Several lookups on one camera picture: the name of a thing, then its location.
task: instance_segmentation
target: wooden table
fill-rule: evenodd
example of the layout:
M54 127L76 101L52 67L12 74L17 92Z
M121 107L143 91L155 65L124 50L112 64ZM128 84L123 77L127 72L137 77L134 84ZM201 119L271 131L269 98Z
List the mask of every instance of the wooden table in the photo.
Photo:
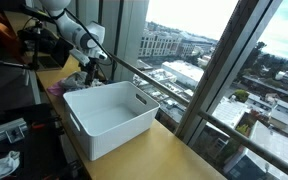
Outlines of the wooden table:
M37 72L37 76L46 89L77 71L77 64L70 56L63 69ZM156 120L149 130L101 158L90 161L68 125L64 99L48 92L47 96L62 117L65 132L92 179L225 179Z

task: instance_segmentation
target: sky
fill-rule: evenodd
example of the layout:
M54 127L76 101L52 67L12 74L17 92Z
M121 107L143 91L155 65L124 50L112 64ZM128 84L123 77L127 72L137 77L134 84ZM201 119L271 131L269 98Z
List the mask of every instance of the sky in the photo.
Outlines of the sky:
M150 0L147 21L218 40L238 0ZM288 58L288 0L284 0L259 41L263 49Z

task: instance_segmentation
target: white plastic bin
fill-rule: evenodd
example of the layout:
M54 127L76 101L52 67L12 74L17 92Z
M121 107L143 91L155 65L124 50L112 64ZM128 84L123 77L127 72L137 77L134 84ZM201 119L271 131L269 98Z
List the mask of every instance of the white plastic bin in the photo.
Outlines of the white plastic bin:
M93 161L149 129L159 104L130 82L64 94L69 124Z

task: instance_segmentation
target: metal railing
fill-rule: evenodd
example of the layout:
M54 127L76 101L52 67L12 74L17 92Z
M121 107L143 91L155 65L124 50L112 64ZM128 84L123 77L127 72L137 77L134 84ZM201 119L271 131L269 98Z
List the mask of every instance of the metal railing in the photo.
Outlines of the metal railing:
M111 54L111 56L116 62L118 62L119 64L121 64L122 66L124 66L125 68L130 70L131 72L135 73L136 75L138 75L139 77L141 77L142 79L147 81L148 83L152 84L153 86L155 86L157 89L159 89L163 93L169 95L171 98L173 98L174 100L176 100L180 104L182 104L186 107L189 105L188 100L186 100L183 97L172 92L163 84L152 79L148 75L144 74L143 72L141 72L140 70L138 70L134 66L128 64L127 62L119 59L115 55ZM202 111L199 111L198 115L288 175L288 164L285 161L281 160L279 157L275 156L274 154L272 154L269 151L265 150L264 148L260 147L259 145L257 145L256 143L254 143L250 139L246 138L245 136L241 135L239 132L235 131L234 129L230 128L229 126L227 126L226 124L224 124L220 120L216 119L212 115L210 115L206 112L202 112Z

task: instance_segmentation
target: bin handle hole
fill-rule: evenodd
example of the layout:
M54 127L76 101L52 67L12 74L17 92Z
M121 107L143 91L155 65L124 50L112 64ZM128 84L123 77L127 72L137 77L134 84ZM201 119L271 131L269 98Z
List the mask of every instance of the bin handle hole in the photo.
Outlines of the bin handle hole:
M141 101L143 104L147 104L147 102L146 102L146 100L142 97L142 96L140 96L140 95L138 95L138 94L136 94L135 95L136 96L136 98L139 100L139 101Z
M71 113L70 113L70 116L71 116L71 119L72 119L74 125L76 126L76 129L77 129L78 131L80 131L80 126L77 124L75 118L73 117L73 115L72 115Z

